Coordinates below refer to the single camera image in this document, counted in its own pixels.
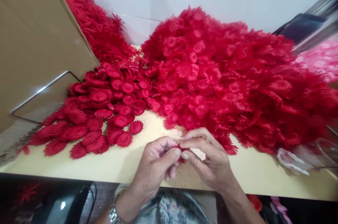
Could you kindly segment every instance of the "cardboard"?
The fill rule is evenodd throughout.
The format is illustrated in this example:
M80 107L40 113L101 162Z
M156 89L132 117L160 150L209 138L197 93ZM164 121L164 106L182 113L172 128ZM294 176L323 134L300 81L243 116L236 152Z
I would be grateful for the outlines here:
M0 155L20 140L36 124L10 129L17 121L10 113L65 71L78 78L99 63L71 14L65 0L0 0ZM76 79L67 74L58 84L41 91L18 113L51 112L52 102L63 102L69 83Z

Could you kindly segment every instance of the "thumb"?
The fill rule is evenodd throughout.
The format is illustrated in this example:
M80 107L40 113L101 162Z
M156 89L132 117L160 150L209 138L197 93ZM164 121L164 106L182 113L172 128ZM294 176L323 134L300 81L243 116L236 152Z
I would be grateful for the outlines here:
M205 173L208 166L192 151L186 150L182 153L182 158L189 162L199 174Z
M177 162L180 157L181 150L179 148L171 148L156 162L161 166L161 168L163 168L163 170L167 170L171 165Z

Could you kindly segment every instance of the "pile of red flowers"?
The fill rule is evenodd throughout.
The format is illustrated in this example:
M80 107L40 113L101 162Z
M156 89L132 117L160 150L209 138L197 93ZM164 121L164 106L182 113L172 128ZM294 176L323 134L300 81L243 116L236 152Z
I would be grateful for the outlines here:
M283 36L188 8L159 24L142 45L142 59L125 42L120 19L92 0L66 1L101 66L69 86L70 97L32 137L30 145L48 143L46 155L81 138L72 158L127 147L143 128L135 116L146 108L165 117L167 129L206 127L229 154L236 154L229 133L273 153L322 136L338 114L337 91L295 63Z
M145 99L152 85L141 73L138 62L102 63L85 74L84 83L69 86L64 105L42 125L31 138L30 145L46 144L45 155L62 151L67 143L83 138L70 152L74 159L87 153L102 154L111 145L127 147L133 136L143 129L135 116L145 111ZM108 136L102 133L107 121Z
M229 154L229 133L273 153L313 141L338 115L337 91L294 63L283 36L222 24L201 8L160 23L142 46L158 96L147 100L165 127L204 126Z
M45 155L62 151L83 138L70 152L72 158L101 154L109 146L127 147L143 129L135 116L145 110L152 84L142 74L142 59L121 33L122 24L110 18L93 0L66 0L101 66L89 71L83 83L69 86L64 105L42 123L30 145L43 145ZM108 136L102 133L107 121Z
M123 38L121 19L93 0L66 0L93 53L102 62L131 59L138 51Z

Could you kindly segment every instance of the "fingernail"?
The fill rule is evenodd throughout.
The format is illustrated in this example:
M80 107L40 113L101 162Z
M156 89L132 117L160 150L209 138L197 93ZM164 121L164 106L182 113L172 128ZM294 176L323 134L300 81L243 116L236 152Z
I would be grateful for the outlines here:
M176 156L180 156L181 155L181 150L178 149L178 148L176 148L175 149L175 154L176 154Z
M189 159L189 155L187 153L182 153L181 157L185 160Z

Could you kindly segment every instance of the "wristwatch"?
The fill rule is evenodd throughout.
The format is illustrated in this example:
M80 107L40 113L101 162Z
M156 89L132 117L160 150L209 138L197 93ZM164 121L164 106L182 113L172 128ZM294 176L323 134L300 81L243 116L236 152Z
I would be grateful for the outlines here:
M122 192L120 191L114 198L113 198L113 201L112 201L112 204L110 205L110 208L109 208L109 220L110 220L110 223L112 224L125 224L122 220L120 220L120 218L117 216L117 212L116 212L116 207L115 207L115 203L116 203L116 200L117 198L119 197L120 193Z

